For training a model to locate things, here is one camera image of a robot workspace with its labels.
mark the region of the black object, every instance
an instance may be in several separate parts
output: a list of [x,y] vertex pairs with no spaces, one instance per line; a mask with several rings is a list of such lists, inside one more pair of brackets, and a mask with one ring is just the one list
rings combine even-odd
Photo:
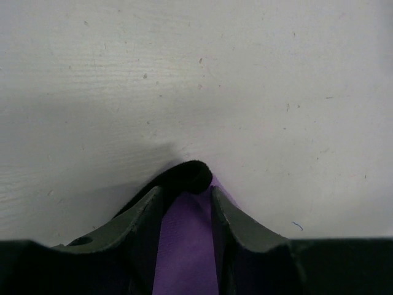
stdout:
[[[211,180],[206,164],[186,162],[68,246],[0,242],[0,294],[152,294],[163,215],[182,191],[198,194]],[[218,187],[211,205],[222,295],[393,294],[390,238],[288,240],[235,207]]]

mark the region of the white wall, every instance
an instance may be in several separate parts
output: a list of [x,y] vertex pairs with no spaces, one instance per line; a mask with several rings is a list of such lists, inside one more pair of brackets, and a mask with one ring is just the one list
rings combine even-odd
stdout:
[[392,19],[389,0],[3,1],[0,238],[70,242],[181,159],[282,235],[393,234]]

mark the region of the small hole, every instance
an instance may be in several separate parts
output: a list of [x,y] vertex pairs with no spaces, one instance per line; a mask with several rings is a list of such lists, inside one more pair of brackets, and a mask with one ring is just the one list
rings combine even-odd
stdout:
[[80,245],[86,245],[89,244],[93,241],[92,238],[89,237],[80,237],[75,240],[73,240],[68,246],[80,246]]

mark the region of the purple fabric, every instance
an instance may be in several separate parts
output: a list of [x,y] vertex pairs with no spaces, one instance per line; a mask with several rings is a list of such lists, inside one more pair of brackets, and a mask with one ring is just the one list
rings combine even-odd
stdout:
[[166,212],[158,244],[153,295],[219,293],[211,232],[210,194],[182,193]]

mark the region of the purple strap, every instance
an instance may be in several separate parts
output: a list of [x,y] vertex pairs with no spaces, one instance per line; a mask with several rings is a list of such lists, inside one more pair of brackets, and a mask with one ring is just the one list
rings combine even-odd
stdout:
[[199,195],[182,193],[161,225],[153,295],[219,293],[211,232],[210,194],[214,178]]

